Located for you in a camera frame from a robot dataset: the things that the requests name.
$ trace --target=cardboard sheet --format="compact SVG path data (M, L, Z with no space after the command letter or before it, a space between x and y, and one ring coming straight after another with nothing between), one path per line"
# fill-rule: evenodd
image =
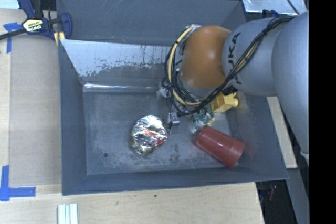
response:
M25 19L21 10L14 14L18 23ZM12 38L11 60L9 185L59 184L61 141L56 43L42 36L16 36Z

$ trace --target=blue tape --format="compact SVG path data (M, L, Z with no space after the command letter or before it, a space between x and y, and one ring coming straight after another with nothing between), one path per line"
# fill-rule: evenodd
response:
M9 23L9 24L4 24L5 29L8 32L11 32L13 30L20 30L22 29L22 25L18 23ZM12 51L12 38L9 37L7 40L7 53L10 53Z
M12 197L35 197L36 187L10 188L8 186L9 166L2 167L0 201L9 201Z

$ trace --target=yellow plastic toy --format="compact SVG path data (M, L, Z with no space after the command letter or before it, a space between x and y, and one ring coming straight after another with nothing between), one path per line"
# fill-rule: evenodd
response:
M223 95L222 92L216 96L216 98L210 103L211 110L214 113L222 113L230 108L238 106L239 101L235 96L237 93L231 93L229 95Z

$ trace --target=clamp handle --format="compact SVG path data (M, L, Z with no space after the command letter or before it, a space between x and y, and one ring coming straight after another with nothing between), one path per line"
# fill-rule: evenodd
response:
M19 8L27 15L27 19L42 18L41 0L17 0Z

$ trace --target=yellow object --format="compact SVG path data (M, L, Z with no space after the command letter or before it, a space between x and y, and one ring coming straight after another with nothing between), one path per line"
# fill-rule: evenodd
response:
M56 45L58 46L58 39L59 38L65 39L65 36L64 36L63 32L55 32L54 33L54 38L55 38L55 41L56 41Z
M235 92L229 95L223 95L222 92L220 92L220 94L210 103L211 110L214 113L222 113L230 108L235 108L239 104L238 99L235 98L236 94L237 93Z

